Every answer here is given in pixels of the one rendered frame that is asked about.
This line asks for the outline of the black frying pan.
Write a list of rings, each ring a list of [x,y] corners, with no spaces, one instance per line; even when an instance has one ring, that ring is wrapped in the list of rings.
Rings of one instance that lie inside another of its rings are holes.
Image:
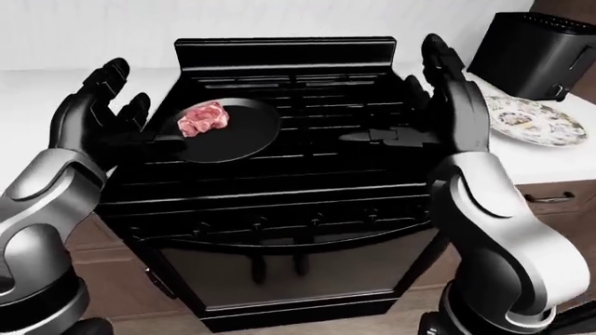
[[[185,138],[177,126],[178,119],[186,109],[183,108],[164,122],[159,130],[161,136],[182,138],[185,147],[176,153],[176,157],[182,161],[211,164],[245,158],[271,144],[280,131],[278,111],[264,102],[241,98],[204,102],[209,101],[221,103],[227,111],[230,116],[227,127]]]

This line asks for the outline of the patterned ceramic plate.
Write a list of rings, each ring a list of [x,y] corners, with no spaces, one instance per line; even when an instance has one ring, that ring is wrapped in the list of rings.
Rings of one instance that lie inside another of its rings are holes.
[[[504,136],[545,147],[576,147],[588,132],[572,116],[533,100],[485,97],[491,128]]]

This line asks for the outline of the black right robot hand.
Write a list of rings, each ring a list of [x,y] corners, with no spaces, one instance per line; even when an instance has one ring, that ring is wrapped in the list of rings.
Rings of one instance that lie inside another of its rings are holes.
[[[404,79],[406,98],[413,108],[411,124],[347,133],[339,137],[341,141],[390,147],[438,144],[450,154],[489,150],[488,108],[477,84],[465,78],[457,52],[431,33],[422,43],[421,55],[423,75],[433,91],[425,91],[412,74]]]

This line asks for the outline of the brown cabinet drawer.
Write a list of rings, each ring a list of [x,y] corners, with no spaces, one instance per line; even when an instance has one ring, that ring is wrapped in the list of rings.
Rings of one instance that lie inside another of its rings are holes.
[[[596,181],[562,181],[518,185],[535,214],[580,212],[596,206]]]

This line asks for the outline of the raw pink steak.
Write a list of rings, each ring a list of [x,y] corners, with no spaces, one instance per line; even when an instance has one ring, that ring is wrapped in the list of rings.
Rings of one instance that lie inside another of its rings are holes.
[[[217,101],[202,102],[186,108],[177,126],[185,138],[192,138],[212,129],[223,129],[229,122],[229,114]]]

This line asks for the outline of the black toaster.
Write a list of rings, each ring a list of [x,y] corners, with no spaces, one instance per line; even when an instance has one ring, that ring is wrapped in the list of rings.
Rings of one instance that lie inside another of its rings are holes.
[[[534,12],[494,15],[467,67],[485,82],[533,101],[563,101],[596,62],[596,25]]]

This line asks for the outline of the black stove with oven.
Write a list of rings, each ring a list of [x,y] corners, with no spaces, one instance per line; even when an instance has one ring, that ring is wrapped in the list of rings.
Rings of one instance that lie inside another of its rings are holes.
[[[390,37],[181,38],[147,130],[218,101],[221,130],[118,167],[96,208],[215,333],[382,315],[431,264],[427,173]]]

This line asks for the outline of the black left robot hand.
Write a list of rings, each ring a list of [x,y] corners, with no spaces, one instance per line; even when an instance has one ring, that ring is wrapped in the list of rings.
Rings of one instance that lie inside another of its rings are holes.
[[[122,58],[92,72],[52,116],[49,147],[81,153],[103,171],[185,150],[182,136],[160,135],[144,128],[151,105],[147,94],[137,94],[118,114],[110,110],[109,103],[128,76],[129,65]]]

